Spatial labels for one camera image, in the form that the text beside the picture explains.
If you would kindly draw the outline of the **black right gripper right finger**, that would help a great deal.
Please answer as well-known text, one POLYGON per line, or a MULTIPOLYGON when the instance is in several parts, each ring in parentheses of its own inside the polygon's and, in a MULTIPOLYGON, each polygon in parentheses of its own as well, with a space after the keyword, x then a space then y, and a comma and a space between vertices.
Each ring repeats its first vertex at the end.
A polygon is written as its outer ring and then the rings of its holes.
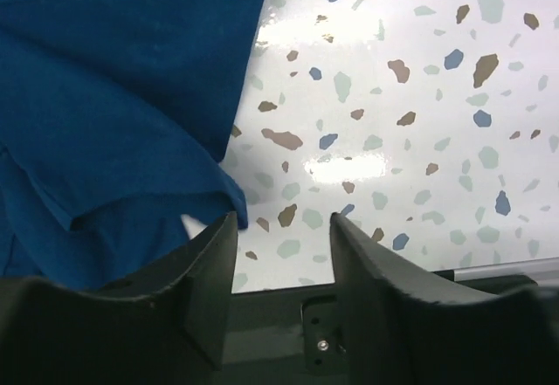
POLYGON ((557 383, 556 288, 491 294, 457 284, 340 214, 330 244, 351 383, 557 383))

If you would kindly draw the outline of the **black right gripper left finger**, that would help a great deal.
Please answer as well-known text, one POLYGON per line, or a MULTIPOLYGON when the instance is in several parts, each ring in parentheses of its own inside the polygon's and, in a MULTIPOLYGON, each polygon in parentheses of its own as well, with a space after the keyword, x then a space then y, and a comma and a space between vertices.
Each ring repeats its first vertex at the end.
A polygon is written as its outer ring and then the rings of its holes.
POLYGON ((223 366, 237 242, 231 213, 96 291, 3 279, 2 383, 209 383, 223 366))

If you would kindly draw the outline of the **blue t-shirt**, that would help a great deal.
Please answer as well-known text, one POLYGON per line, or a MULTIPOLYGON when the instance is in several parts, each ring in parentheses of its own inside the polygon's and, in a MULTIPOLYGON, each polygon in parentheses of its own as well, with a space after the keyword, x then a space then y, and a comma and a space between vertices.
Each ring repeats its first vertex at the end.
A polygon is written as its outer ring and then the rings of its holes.
POLYGON ((1 274, 74 290, 186 244, 245 195, 221 169, 264 0, 1 0, 1 274))

